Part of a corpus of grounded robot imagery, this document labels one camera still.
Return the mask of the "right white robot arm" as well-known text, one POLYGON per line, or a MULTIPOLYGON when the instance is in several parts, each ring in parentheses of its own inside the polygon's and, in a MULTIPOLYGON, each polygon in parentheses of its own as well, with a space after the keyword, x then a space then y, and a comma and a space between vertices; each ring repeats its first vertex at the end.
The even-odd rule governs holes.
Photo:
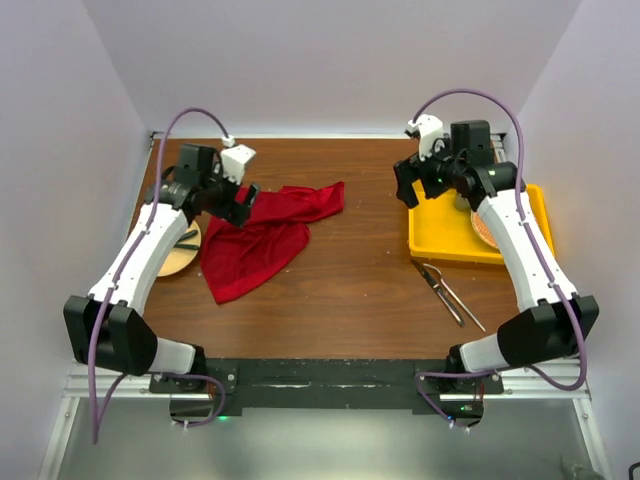
POLYGON ((582 296, 557 264, 531 211, 529 196, 510 162, 497 163, 485 120, 445 128, 431 115, 408 123, 417 153, 394 166, 396 196, 415 208, 414 184, 436 199, 455 190, 466 199, 497 243, 516 294, 518 314, 493 335, 455 346, 445 369, 448 386, 469 392, 481 373, 583 355, 599 314, 592 296, 582 296))

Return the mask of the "red cloth napkin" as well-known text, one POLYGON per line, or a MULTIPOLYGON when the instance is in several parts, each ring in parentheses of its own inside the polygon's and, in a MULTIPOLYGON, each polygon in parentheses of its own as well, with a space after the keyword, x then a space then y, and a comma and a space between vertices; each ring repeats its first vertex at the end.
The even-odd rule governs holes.
POLYGON ((309 244, 310 223, 343 211, 345 183, 322 188, 284 186, 258 195, 247 223, 211 218, 200 267, 216 304, 250 293, 286 267, 309 244))

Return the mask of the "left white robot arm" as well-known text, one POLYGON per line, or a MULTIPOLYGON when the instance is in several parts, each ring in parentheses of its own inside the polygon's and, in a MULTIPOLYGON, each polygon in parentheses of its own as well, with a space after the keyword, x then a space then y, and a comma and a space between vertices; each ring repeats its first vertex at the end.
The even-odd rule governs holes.
POLYGON ((161 267, 196 216, 206 212, 236 227, 249 219, 258 186, 250 185, 243 200, 236 197, 255 155, 245 145, 181 146, 177 164, 147 191, 138 221, 109 270, 86 295, 72 295, 64 305, 78 362, 136 376, 172 373, 185 392, 205 385, 202 349, 157 336, 143 313, 161 267))

